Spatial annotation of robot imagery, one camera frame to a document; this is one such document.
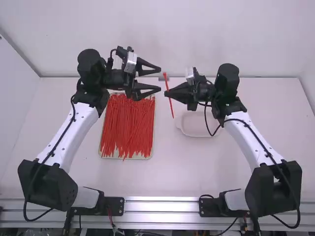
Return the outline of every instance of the white corner wall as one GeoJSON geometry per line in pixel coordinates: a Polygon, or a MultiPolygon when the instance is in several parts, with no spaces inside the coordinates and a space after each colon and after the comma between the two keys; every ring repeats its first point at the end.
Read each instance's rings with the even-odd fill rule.
{"type": "Polygon", "coordinates": [[[42,77],[77,76],[86,48],[132,46],[171,76],[299,77],[315,111],[314,0],[0,1],[0,28],[42,77]]]}
{"type": "Polygon", "coordinates": [[[6,39],[1,35],[0,37],[1,179],[35,94],[39,76],[10,46],[6,39]]]}

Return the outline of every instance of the metal rail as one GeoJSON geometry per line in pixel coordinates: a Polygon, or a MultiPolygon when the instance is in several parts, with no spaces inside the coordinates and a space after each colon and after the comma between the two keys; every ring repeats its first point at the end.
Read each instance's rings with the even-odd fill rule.
{"type": "MultiPolygon", "coordinates": [[[[122,229],[165,229],[165,230],[224,230],[234,218],[202,218],[198,214],[198,198],[195,197],[125,197],[125,212],[121,217],[113,217],[117,227],[122,229]]],[[[0,227],[12,228],[62,228],[65,212],[53,210],[35,222],[23,218],[24,199],[0,199],[3,212],[0,227]]],[[[47,208],[28,204],[28,216],[34,218],[47,208]]],[[[315,231],[315,202],[301,202],[301,225],[295,231],[315,231]]],[[[296,222],[296,212],[285,212],[278,216],[289,224],[296,222]]],[[[239,219],[231,230],[239,230],[243,219],[239,219]]],[[[271,216],[259,219],[261,230],[288,231],[271,216]]],[[[107,216],[82,216],[82,228],[108,228],[107,216]]],[[[72,228],[79,227],[79,217],[75,216],[72,228]]]]}

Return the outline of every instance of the black bracket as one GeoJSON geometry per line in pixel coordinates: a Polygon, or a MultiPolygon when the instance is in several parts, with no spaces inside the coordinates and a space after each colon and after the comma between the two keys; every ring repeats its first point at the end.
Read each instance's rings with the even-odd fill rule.
{"type": "Polygon", "coordinates": [[[230,210],[225,202],[225,192],[221,192],[218,198],[199,198],[199,215],[201,217],[249,217],[246,210],[230,210]]]}
{"type": "Polygon", "coordinates": [[[123,197],[105,197],[99,191],[99,198],[94,208],[72,207],[73,215],[105,215],[122,216],[124,214],[125,199],[123,197]]]}

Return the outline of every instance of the red cable tie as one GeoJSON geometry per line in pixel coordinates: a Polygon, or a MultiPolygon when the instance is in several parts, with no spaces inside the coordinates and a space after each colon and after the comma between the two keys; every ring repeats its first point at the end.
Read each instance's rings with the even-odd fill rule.
{"type": "MultiPolygon", "coordinates": [[[[163,76],[164,76],[164,79],[165,79],[166,90],[169,91],[166,72],[163,72],[163,76]]],[[[168,101],[169,101],[169,105],[170,105],[170,107],[171,107],[172,117],[173,117],[173,119],[174,119],[174,112],[173,112],[172,100],[171,100],[170,97],[168,98],[168,101]]]]}

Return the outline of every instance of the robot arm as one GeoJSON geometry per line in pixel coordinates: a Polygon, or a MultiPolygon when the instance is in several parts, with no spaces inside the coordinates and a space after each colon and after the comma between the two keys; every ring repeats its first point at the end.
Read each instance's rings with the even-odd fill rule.
{"type": "Polygon", "coordinates": [[[186,104],[190,111],[196,111],[200,102],[205,102],[203,105],[206,109],[208,102],[211,102],[214,118],[237,142],[252,170],[245,190],[225,191],[213,199],[200,198],[199,214],[201,217],[244,217],[249,210],[251,215],[258,218],[298,210],[301,167],[296,161],[285,161],[254,126],[246,107],[236,96],[238,74],[236,66],[223,64],[213,84],[193,68],[187,82],[164,93],[166,97],[186,104]]]}
{"type": "Polygon", "coordinates": [[[78,211],[83,209],[84,214],[108,214],[109,198],[106,199],[102,191],[78,187],[69,176],[72,160],[85,135],[106,108],[110,96],[107,89],[124,90],[128,98],[138,101],[160,91],[160,87],[138,83],[136,72],[141,76],[161,71],[160,67],[137,57],[131,47],[126,50],[118,46],[112,51],[123,60],[121,69],[112,69],[112,55],[106,62],[94,49],[80,53],[80,79],[77,92],[71,98],[72,109],[37,158],[34,161],[23,160],[19,165],[18,175],[25,196],[25,220],[34,221],[26,217],[27,202],[61,211],[77,207],[78,211]],[[152,70],[143,70],[143,65],[152,70]]]}

